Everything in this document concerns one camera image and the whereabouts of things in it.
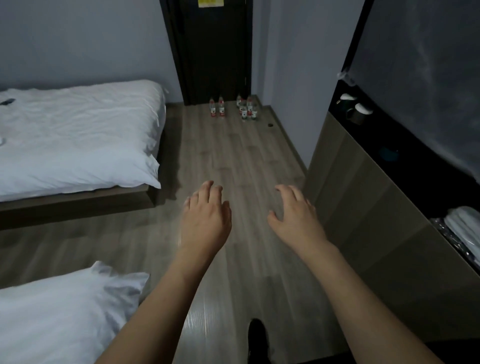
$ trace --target pillow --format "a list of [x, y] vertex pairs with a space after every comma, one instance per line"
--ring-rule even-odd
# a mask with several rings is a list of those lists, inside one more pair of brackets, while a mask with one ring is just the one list
[[148, 277], [95, 262], [0, 290], [0, 362], [93, 364], [138, 308]]

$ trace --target wooden cabinet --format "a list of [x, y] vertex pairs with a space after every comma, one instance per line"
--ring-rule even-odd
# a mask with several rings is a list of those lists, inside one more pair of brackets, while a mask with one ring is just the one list
[[330, 113], [303, 190], [329, 239], [422, 340], [480, 338], [480, 277]]

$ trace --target floor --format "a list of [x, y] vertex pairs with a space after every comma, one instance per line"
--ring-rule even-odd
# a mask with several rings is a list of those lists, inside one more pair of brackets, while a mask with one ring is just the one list
[[274, 185], [302, 185], [298, 162], [269, 109], [256, 122], [242, 122], [234, 102], [226, 113], [168, 109], [156, 208], [0, 231], [0, 287], [102, 260], [119, 272], [149, 272], [148, 293], [175, 254], [183, 201], [212, 179], [230, 200], [232, 233], [200, 284], [175, 362], [246, 363], [253, 317], [267, 327], [276, 364], [346, 349], [322, 288], [266, 222], [270, 209], [282, 215]]

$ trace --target gray wall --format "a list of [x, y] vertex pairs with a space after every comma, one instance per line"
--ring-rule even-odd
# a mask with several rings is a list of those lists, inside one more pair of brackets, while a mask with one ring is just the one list
[[141, 78], [182, 101], [158, 0], [0, 0], [0, 90]]
[[[252, 73], [252, 92], [272, 106], [307, 167], [362, 6], [363, 0], [268, 0], [254, 7], [262, 12], [254, 14], [253, 38], [267, 45], [252, 48], [258, 62], [252, 69], [264, 69]], [[267, 31], [255, 32], [256, 18], [269, 18]]]

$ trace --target wrinkled bedding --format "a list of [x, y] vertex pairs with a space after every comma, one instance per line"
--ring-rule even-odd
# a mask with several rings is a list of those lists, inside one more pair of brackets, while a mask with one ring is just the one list
[[0, 92], [0, 202], [113, 186], [160, 188], [162, 87], [141, 80]]

